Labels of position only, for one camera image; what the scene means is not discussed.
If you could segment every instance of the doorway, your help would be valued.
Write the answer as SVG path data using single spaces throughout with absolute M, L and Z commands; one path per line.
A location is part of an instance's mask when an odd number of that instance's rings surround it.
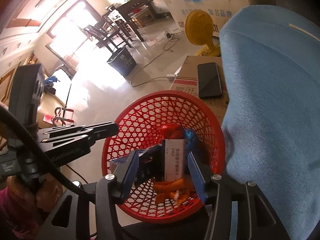
M 99 21 L 98 12 L 86 0 L 79 0 L 49 29 L 47 34 L 53 41 L 47 48 L 77 71 L 80 60 L 88 57 L 97 43 L 83 32 L 83 28 L 95 26 Z

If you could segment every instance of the pink sleeve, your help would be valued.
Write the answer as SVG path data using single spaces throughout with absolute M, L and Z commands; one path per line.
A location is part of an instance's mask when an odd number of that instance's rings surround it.
M 8 188 L 0 191 L 0 212 L 18 238 L 34 239 L 36 237 L 39 226 L 32 214 L 19 205 L 19 200 L 9 194 Z

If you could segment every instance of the human hand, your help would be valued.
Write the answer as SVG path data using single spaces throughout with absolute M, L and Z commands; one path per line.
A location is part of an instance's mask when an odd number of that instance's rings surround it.
M 27 211 L 37 207 L 45 212 L 50 212 L 60 198 L 62 187 L 50 174 L 44 175 L 44 178 L 42 188 L 34 195 L 27 186 L 19 181 L 17 176 L 8 177 L 9 194 Z

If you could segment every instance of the red plastic basket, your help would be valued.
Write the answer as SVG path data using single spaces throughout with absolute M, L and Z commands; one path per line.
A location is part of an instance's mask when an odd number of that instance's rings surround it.
M 119 133 L 105 141 L 103 175 L 111 173 L 110 159 L 158 143 L 160 128 L 166 123 L 178 123 L 195 130 L 210 155 L 212 171 L 222 173 L 224 169 L 225 145 L 220 124 L 208 106 L 194 96 L 173 90 L 158 91 L 133 102 L 115 122 L 119 125 Z M 143 222 L 171 223 L 188 217 L 203 206 L 196 194 L 179 207 L 169 199 L 157 205 L 155 195 L 149 180 L 132 189 L 129 198 L 119 207 Z

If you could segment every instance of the basket rim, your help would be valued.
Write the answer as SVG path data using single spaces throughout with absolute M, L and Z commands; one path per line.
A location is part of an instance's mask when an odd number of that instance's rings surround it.
M 140 105 L 140 103 L 143 103 L 145 101 L 148 101 L 150 99 L 154 99 L 157 97 L 177 97 L 177 98 L 181 98 L 181 99 L 187 99 L 188 101 L 193 103 L 195 106 L 197 106 L 199 109 L 201 109 L 201 111 L 204 112 L 205 116 L 210 120 L 210 123 L 212 124 L 215 137 L 216 137 L 217 142 L 219 144 L 220 154 L 225 154 L 224 137 L 223 137 L 223 133 L 222 133 L 222 130 L 220 128 L 220 124 L 219 124 L 216 116 L 201 99 L 196 98 L 196 97 L 194 97 L 190 94 L 187 94 L 185 92 L 175 91 L 175 90 L 160 90 L 160 91 L 145 95 L 145 96 L 135 100 L 134 102 L 132 102 L 129 106 L 127 106 L 119 114 L 119 116 L 116 118 L 115 123 L 119 124 L 123 120 L 123 118 L 128 114 L 128 112 L 130 110 L 132 110 L 133 108 L 135 108 L 136 106 Z M 112 137 L 106 138 L 104 145 L 103 145 L 102 161 L 101 161 L 103 176 L 105 176 L 108 173 L 107 162 L 105 160 L 107 159 L 108 146 L 109 146 L 109 141 L 111 139 L 112 139 Z M 217 167 L 217 170 L 215 171 L 215 173 L 222 174 L 224 167 L 225 167 L 225 159 L 219 158 L 219 160 L 220 160 L 220 162 L 223 162 L 223 163 L 220 163 L 220 165 Z M 141 221 L 149 222 L 149 223 L 171 223 L 171 222 L 175 222 L 175 221 L 181 220 L 183 218 L 186 218 L 189 215 L 192 215 L 193 213 L 198 211 L 203 206 L 203 203 L 201 202 L 200 199 L 198 199 L 198 201 L 194 202 L 194 204 L 192 206 L 188 207 L 188 209 L 185 209 L 181 213 L 177 213 L 177 214 L 174 214 L 174 215 L 171 215 L 168 217 L 166 217 L 166 216 L 163 216 L 163 217 L 151 217 L 151 216 L 149 217 L 148 216 L 148 217 L 146 217 L 143 214 L 133 212 L 125 204 L 118 205 L 118 206 L 125 213 L 130 214 L 130 216 L 132 216 L 133 218 L 135 218 L 137 220 L 141 220 Z

